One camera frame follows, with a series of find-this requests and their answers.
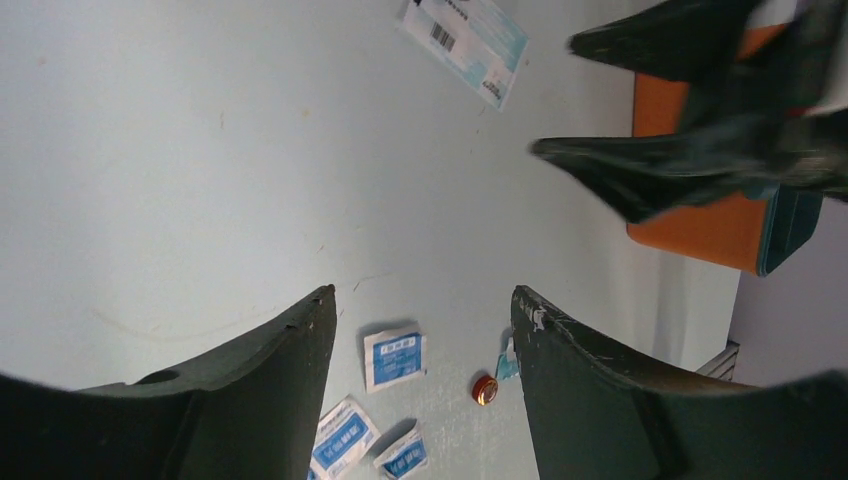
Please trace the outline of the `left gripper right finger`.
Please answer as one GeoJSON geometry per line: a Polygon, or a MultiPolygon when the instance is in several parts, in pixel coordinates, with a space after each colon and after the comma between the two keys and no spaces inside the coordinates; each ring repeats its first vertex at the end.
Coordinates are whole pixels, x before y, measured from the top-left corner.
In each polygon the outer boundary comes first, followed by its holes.
{"type": "Polygon", "coordinates": [[[511,325],[543,479],[843,479],[847,375],[753,387],[643,354],[525,285],[511,325]]]}

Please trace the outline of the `blue white sachet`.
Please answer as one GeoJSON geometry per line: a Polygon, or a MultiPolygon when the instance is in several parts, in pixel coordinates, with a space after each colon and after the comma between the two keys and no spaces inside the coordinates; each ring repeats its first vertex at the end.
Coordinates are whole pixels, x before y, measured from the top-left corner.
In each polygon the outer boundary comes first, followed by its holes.
{"type": "Polygon", "coordinates": [[[401,26],[492,108],[504,109],[529,37],[499,5],[409,1],[401,26]]]}

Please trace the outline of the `teal divided tray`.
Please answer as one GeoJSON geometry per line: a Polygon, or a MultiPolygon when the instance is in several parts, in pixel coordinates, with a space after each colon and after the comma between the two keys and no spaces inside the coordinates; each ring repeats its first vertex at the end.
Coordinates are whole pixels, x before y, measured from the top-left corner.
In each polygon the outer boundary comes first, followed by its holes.
{"type": "Polygon", "coordinates": [[[758,277],[766,277],[812,237],[824,198],[776,184],[747,188],[743,194],[748,200],[766,202],[754,269],[758,277]]]}

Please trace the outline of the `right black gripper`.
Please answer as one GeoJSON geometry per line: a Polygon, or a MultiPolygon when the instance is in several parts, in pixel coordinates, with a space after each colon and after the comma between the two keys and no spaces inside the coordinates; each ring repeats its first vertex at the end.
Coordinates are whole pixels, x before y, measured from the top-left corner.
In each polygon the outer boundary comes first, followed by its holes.
{"type": "MultiPolygon", "coordinates": [[[[758,0],[670,0],[573,35],[574,55],[692,83],[734,60],[758,0]]],[[[847,4],[810,2],[750,56],[691,85],[679,130],[548,137],[531,155],[629,223],[787,186],[847,199],[847,4]]]]}

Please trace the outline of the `orange medicine kit box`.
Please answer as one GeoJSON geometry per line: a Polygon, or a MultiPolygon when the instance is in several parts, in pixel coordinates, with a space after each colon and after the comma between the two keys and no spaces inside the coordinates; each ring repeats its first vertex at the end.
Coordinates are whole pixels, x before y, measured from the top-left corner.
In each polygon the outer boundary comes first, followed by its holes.
{"type": "MultiPolygon", "coordinates": [[[[633,134],[670,133],[683,111],[689,87],[638,74],[634,85],[633,134]]],[[[681,207],[627,226],[640,244],[754,274],[764,200],[733,194],[705,207],[681,207]]]]}

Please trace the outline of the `teal bandage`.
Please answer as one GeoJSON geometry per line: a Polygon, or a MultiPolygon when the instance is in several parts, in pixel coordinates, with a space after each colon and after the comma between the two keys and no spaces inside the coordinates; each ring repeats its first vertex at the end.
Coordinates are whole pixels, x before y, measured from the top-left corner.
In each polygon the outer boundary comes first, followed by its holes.
{"type": "Polygon", "coordinates": [[[508,337],[497,360],[495,378],[498,382],[502,382],[518,375],[519,366],[514,347],[514,339],[508,337]]]}

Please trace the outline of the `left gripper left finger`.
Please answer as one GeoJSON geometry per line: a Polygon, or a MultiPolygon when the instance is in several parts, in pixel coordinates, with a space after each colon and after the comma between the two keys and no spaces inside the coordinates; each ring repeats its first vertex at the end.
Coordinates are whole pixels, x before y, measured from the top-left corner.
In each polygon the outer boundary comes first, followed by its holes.
{"type": "Polygon", "coordinates": [[[304,479],[337,326],[317,288],[266,323],[136,383],[1,379],[5,479],[304,479]]]}

